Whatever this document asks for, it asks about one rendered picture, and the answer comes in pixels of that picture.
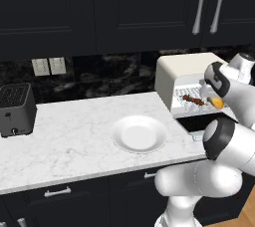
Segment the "white toaster oven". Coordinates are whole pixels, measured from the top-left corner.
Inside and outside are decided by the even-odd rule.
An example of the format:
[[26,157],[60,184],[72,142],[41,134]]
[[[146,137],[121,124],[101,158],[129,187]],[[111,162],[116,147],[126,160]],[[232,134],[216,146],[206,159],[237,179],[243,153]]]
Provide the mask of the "white toaster oven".
[[199,81],[204,80],[205,69],[209,64],[216,61],[224,63],[224,60],[213,53],[171,55],[158,58],[154,88],[174,117],[230,111],[228,105],[224,105],[222,110],[215,109],[215,111],[205,112],[186,112],[184,109],[172,107],[174,89],[183,86],[189,87],[190,85],[200,85],[201,87]]

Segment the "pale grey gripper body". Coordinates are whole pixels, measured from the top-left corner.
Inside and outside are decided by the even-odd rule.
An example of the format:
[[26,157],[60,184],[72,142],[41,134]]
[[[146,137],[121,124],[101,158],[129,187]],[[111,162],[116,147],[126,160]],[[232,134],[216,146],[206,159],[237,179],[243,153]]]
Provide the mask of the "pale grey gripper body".
[[213,96],[213,90],[210,85],[206,84],[204,80],[200,80],[201,84],[200,95],[203,98],[211,98]]

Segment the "white wall switch plate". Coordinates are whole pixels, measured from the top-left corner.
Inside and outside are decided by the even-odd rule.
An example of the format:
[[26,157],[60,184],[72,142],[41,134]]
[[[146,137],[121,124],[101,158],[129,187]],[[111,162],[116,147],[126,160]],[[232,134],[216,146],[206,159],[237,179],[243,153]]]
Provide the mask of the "white wall switch plate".
[[33,59],[32,66],[36,77],[50,75],[49,65],[46,59]]
[[65,59],[63,57],[50,58],[49,62],[53,75],[64,75],[66,73]]

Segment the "dark glass toaster oven door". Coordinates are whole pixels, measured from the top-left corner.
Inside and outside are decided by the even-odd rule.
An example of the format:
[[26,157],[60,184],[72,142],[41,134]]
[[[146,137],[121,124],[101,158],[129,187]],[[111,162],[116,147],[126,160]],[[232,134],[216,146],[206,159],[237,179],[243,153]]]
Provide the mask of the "dark glass toaster oven door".
[[178,117],[176,121],[192,136],[194,141],[202,140],[206,127],[215,119],[225,117],[232,120],[232,117],[225,113],[209,113],[202,115]]

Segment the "black wall cupboard door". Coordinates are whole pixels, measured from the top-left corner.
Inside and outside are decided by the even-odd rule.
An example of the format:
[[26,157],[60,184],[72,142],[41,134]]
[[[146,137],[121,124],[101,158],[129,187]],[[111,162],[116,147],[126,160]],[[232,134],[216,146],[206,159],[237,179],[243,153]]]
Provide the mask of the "black wall cupboard door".
[[210,33],[217,0],[208,0],[202,47],[255,44],[255,0],[223,0],[215,34]]
[[197,47],[199,0],[94,0],[97,51],[119,54]]
[[93,0],[0,0],[0,61],[95,51]]

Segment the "orange baguette bread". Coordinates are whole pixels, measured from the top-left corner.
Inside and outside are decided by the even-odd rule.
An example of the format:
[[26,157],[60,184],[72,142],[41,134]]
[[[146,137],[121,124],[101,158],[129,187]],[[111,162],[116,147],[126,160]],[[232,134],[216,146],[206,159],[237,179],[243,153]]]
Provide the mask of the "orange baguette bread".
[[222,98],[210,97],[207,100],[218,110],[221,110],[224,107],[224,101]]

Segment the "black drawer front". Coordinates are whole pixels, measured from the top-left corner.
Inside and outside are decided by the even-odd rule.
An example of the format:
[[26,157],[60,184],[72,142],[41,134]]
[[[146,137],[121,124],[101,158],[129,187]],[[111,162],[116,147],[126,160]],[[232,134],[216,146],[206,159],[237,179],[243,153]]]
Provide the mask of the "black drawer front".
[[63,195],[77,194],[79,192],[85,192],[89,195],[104,194],[108,191],[108,179],[106,177],[99,177],[99,178],[79,180],[79,181],[69,182],[64,184],[52,185],[48,187],[41,187],[37,189],[19,191],[19,192],[4,194],[3,200],[6,203],[18,202],[21,204],[29,204],[34,201],[60,197],[62,195],[46,198],[44,197],[44,193],[47,190],[50,190],[50,191],[63,190],[67,186],[71,188],[72,192],[69,194],[63,194]]
[[109,190],[110,192],[119,192],[135,188],[154,188],[154,177],[144,179],[144,174],[146,172],[157,173],[163,168],[165,165],[111,175],[108,177]]

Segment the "white round plate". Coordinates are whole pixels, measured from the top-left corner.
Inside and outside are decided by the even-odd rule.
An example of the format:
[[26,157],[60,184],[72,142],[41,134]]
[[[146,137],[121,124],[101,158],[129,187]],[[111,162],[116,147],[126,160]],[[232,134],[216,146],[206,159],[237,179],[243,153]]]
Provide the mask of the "white round plate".
[[130,153],[151,153],[167,142],[166,127],[147,115],[129,115],[117,120],[111,127],[113,143]]

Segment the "red kebab skewer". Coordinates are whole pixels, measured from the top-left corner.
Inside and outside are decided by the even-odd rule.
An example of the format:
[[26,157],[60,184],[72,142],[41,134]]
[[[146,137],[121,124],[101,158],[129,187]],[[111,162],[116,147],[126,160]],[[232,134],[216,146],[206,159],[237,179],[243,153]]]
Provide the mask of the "red kebab skewer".
[[198,106],[204,106],[205,105],[205,102],[202,99],[193,98],[190,95],[184,95],[184,96],[182,96],[182,99],[184,101],[194,103],[194,104],[196,104]]

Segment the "black toaster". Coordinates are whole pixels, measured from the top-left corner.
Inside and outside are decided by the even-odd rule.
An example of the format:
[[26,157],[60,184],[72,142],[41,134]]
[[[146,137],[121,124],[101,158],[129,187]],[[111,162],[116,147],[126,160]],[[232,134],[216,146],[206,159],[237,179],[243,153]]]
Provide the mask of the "black toaster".
[[29,83],[0,88],[0,135],[2,137],[33,132],[37,107]]

